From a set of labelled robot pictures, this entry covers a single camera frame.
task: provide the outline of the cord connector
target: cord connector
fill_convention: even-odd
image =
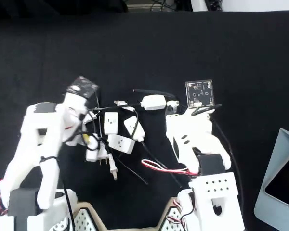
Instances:
[[[117,176],[118,169],[116,167],[116,163],[111,153],[108,154],[108,159],[109,159],[110,172],[114,176],[114,179],[116,180],[118,178]]]
[[[166,99],[163,95],[147,95],[143,97],[140,105],[146,111],[159,110],[166,107]]]
[[[121,100],[115,100],[114,104],[117,106],[127,105],[125,101],[121,101]],[[131,112],[135,111],[135,108],[133,107],[123,107],[123,109],[129,110]]]

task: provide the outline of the wire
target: wire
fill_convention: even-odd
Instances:
[[[207,112],[207,111],[210,111],[210,110],[213,110],[213,109],[217,109],[219,107],[221,107],[222,105],[221,104],[217,104],[215,106],[210,106],[210,107],[206,107],[205,109],[203,110],[200,110],[199,108],[197,108],[195,111],[192,112],[192,116],[196,116],[196,115],[199,115],[203,112]]]
[[[42,156],[41,159],[40,159],[40,163],[45,162],[45,161],[50,160],[50,159],[55,159],[55,160],[57,161],[58,167],[59,167],[59,169],[60,169],[60,172],[61,172],[60,179],[61,179],[61,182],[62,182],[64,194],[65,194],[65,197],[66,197],[66,203],[67,203],[69,215],[70,215],[70,217],[71,217],[72,230],[75,231],[75,230],[76,230],[76,226],[75,226],[75,221],[74,221],[74,216],[73,216],[73,210],[72,210],[71,202],[70,202],[69,197],[68,197],[68,194],[67,194],[67,189],[66,189],[65,180],[64,180],[64,178],[63,178],[63,176],[62,176],[62,172],[63,172],[63,171],[62,171],[62,169],[60,168],[58,157],[56,157],[56,156],[49,156],[49,157],[46,157],[46,158],[45,158],[44,156]]]
[[[135,107],[140,106],[140,103],[132,103],[132,104],[126,104],[126,105],[120,105],[120,106],[113,106],[113,107],[100,107],[100,108],[91,108],[90,111],[102,111],[102,110],[111,110],[111,109],[117,109],[122,107]]]
[[[155,162],[159,163],[163,168],[168,169],[162,162],[160,162],[152,153],[151,151],[148,149],[148,147],[146,146],[145,142],[141,142],[141,144],[143,145],[145,151],[149,154],[149,156],[151,157],[151,159],[153,159]],[[176,182],[176,184],[179,186],[179,188],[182,188],[182,184],[176,179],[175,175],[173,175],[171,173],[171,177],[173,178],[173,180]]]
[[[108,147],[107,143],[105,142],[105,140],[103,138],[100,139],[101,142],[103,142],[106,150],[108,153],[110,153],[110,148]],[[148,182],[145,181],[145,179],[143,179],[138,173],[136,173],[135,171],[133,171],[132,169],[130,169],[129,167],[127,167],[115,154],[114,152],[113,156],[115,157],[116,160],[118,160],[120,162],[120,164],[122,164],[126,169],[128,169],[129,171],[131,171],[135,176],[137,176],[139,179],[141,179],[143,181],[143,183],[145,183],[146,185],[149,185]]]
[[[96,104],[97,107],[100,107],[100,101],[98,99],[97,93],[95,93]],[[102,125],[101,125],[101,115],[98,115],[98,123],[99,123],[99,130],[100,130],[100,137],[102,137]]]
[[[241,213],[242,213],[242,216],[243,216],[244,215],[244,193],[243,193],[243,184],[242,184],[241,172],[240,172],[240,169],[238,167],[236,158],[235,158],[235,156],[233,154],[230,141],[228,140],[227,136],[225,135],[225,133],[223,132],[223,130],[221,129],[221,127],[219,126],[217,121],[213,118],[213,116],[210,115],[210,117],[211,117],[211,120],[214,122],[216,128],[218,129],[219,133],[222,135],[223,139],[226,141],[228,149],[229,149],[230,156],[232,158],[232,162],[234,163],[234,167],[236,169],[236,175],[237,175],[237,179],[238,179],[238,183],[239,183],[239,188],[240,188],[240,201],[241,201],[240,209],[241,209]]]
[[[192,190],[193,190],[193,197],[195,198],[195,191],[194,191],[194,188],[192,188]],[[192,211],[190,211],[190,212],[187,213],[187,214],[184,214],[184,215],[181,217],[181,219],[180,219],[180,223],[181,223],[181,225],[182,225],[184,231],[186,231],[186,226],[183,224],[183,218],[186,217],[186,216],[188,216],[188,215],[190,215],[190,214],[192,214],[192,213],[195,211],[195,209],[196,209],[196,201],[194,201],[194,206],[193,206]]]
[[[173,94],[167,93],[167,92],[162,92],[159,90],[146,90],[146,89],[133,89],[133,92],[138,92],[138,93],[145,93],[145,94],[157,94],[157,95],[163,95],[169,98],[173,98],[173,99],[178,99],[178,97],[176,97]]]
[[[137,130],[137,126],[138,126],[138,122],[139,122],[139,118],[138,118],[138,112],[135,110],[134,111],[136,113],[136,124],[135,124],[135,127],[134,127],[134,131],[132,132],[131,134],[131,138],[133,139],[134,135],[135,135],[135,132]]]
[[[155,171],[158,171],[158,172],[167,172],[167,173],[175,173],[175,174],[183,174],[183,175],[188,175],[188,176],[193,176],[193,177],[196,177],[198,176],[197,173],[193,173],[193,172],[190,172],[188,171],[187,168],[182,168],[182,169],[165,169],[163,168],[160,164],[152,161],[152,160],[148,160],[148,159],[143,159],[141,160],[141,163],[152,169],[152,170],[155,170]]]
[[[145,179],[143,179],[138,173],[136,173],[135,171],[133,171],[132,169],[130,169],[129,167],[127,167],[116,155],[113,155],[115,157],[115,159],[117,161],[120,162],[120,164],[122,164],[126,169],[128,169],[129,171],[131,171],[135,176],[137,176],[139,179],[141,179],[143,181],[143,183],[145,183],[146,185],[149,185],[148,182],[145,181]]]

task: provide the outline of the black circuit board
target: black circuit board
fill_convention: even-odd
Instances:
[[[189,81],[186,85],[188,108],[214,106],[212,80]]]

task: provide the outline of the black fabric background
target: black fabric background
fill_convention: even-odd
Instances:
[[[84,75],[102,88],[103,106],[137,102],[132,88],[178,95],[184,82],[213,79],[215,118],[228,136],[242,171],[245,224],[274,230],[253,208],[279,128],[289,130],[289,12],[107,14],[48,21],[0,22],[0,178],[14,156],[26,107],[61,102],[66,86]],[[140,112],[146,144],[176,167],[163,112]],[[113,181],[105,163],[85,162],[82,147],[60,157],[68,187],[92,203],[108,228],[155,226],[179,189],[165,174],[140,166],[136,145],[118,163]],[[24,186],[38,186],[36,170]]]

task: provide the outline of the black wire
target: black wire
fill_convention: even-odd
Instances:
[[[141,179],[143,181],[143,183],[145,183],[146,185],[149,185],[148,182],[145,181],[145,179],[143,179],[138,173],[136,173],[135,171],[133,171],[132,169],[130,169],[129,167],[127,167],[116,155],[113,154],[113,156],[115,157],[115,159],[117,161],[120,162],[120,164],[122,164],[126,169],[128,169],[129,171],[131,171],[135,176],[137,176],[139,179]]]
[[[132,132],[132,134],[131,134],[131,138],[132,138],[132,139],[133,139],[133,137],[134,137],[134,135],[135,135],[135,132],[136,132],[137,126],[138,126],[138,122],[139,122],[138,112],[137,112],[136,110],[135,110],[134,112],[136,113],[136,124],[135,124],[134,130],[133,130],[133,132]]]
[[[135,107],[140,106],[140,103],[132,103],[132,104],[126,104],[126,105],[120,105],[120,106],[113,106],[113,107],[100,107],[100,108],[91,108],[90,111],[102,111],[102,110],[112,110],[122,107]]]
[[[210,110],[213,110],[213,109],[217,109],[219,107],[221,107],[222,105],[221,104],[217,104],[215,106],[210,106],[210,107],[206,107],[205,109],[203,110],[199,110],[199,108],[197,108],[195,111],[192,112],[192,116],[196,116],[196,115],[199,115],[203,112],[207,112],[207,111],[210,111]]]
[[[238,167],[237,161],[235,156],[233,155],[233,151],[232,151],[232,147],[230,144],[230,141],[228,140],[227,136],[225,135],[225,133],[223,132],[223,130],[221,129],[221,127],[219,126],[219,124],[217,123],[217,121],[212,117],[212,115],[210,115],[211,120],[214,122],[216,128],[218,129],[218,131],[220,132],[220,134],[222,135],[223,139],[226,141],[227,145],[228,145],[228,149],[229,149],[229,153],[230,156],[232,158],[232,162],[234,164],[234,167],[236,169],[236,175],[237,175],[237,179],[238,179],[238,183],[239,183],[239,188],[240,188],[240,201],[241,201],[241,213],[242,216],[244,215],[244,193],[243,193],[243,183],[242,183],[242,177],[241,177],[241,172],[240,169]]]
[[[195,191],[194,191],[193,188],[192,188],[192,190],[193,190],[193,197],[195,198]],[[190,215],[190,214],[192,214],[192,213],[195,211],[195,209],[196,209],[196,201],[194,201],[194,205],[193,205],[193,209],[192,209],[192,211],[190,211],[190,212],[187,213],[187,214],[184,214],[184,215],[181,217],[181,219],[180,219],[180,223],[181,223],[181,225],[182,225],[184,231],[186,231],[186,228],[185,228],[185,226],[184,226],[184,224],[183,224],[183,218],[186,217],[186,216],[188,216],[188,215]]]
[[[65,197],[66,197],[66,203],[67,203],[67,207],[68,207],[68,212],[69,212],[69,215],[71,216],[72,230],[75,231],[76,230],[76,226],[75,226],[75,221],[74,221],[74,216],[73,216],[73,210],[72,210],[71,202],[70,202],[68,194],[67,194],[65,180],[64,180],[64,178],[62,176],[62,169],[60,168],[60,165],[59,165],[59,159],[57,157],[55,157],[55,156],[49,156],[49,157],[42,156],[41,159],[40,159],[40,163],[45,162],[45,161],[50,160],[50,159],[55,159],[57,161],[58,167],[60,169],[60,172],[61,172],[60,179],[61,179],[61,182],[62,182],[64,194],[65,194]]]
[[[159,90],[133,89],[133,92],[139,92],[139,93],[145,93],[145,94],[157,94],[157,95],[163,95],[163,96],[175,99],[175,100],[178,99],[178,97],[176,97],[173,94],[170,94],[170,93],[167,93],[167,92],[162,92],[162,91],[159,91]]]
[[[148,147],[146,146],[146,144],[145,144],[143,141],[141,141],[140,143],[143,145],[145,151],[149,154],[149,156],[150,156],[151,159],[153,159],[155,162],[159,163],[163,168],[168,169],[162,162],[160,162],[160,161],[151,153],[151,151],[148,149]],[[172,173],[171,173],[170,175],[171,175],[171,177],[173,178],[173,180],[177,183],[177,185],[178,185],[180,188],[182,188],[182,184],[177,180],[177,178],[175,177],[175,175],[172,174]]]
[[[100,107],[100,101],[98,99],[97,93],[95,93],[96,104],[97,107]],[[100,130],[100,137],[102,137],[102,125],[101,125],[101,115],[98,115],[98,123],[99,123],[99,130]]]

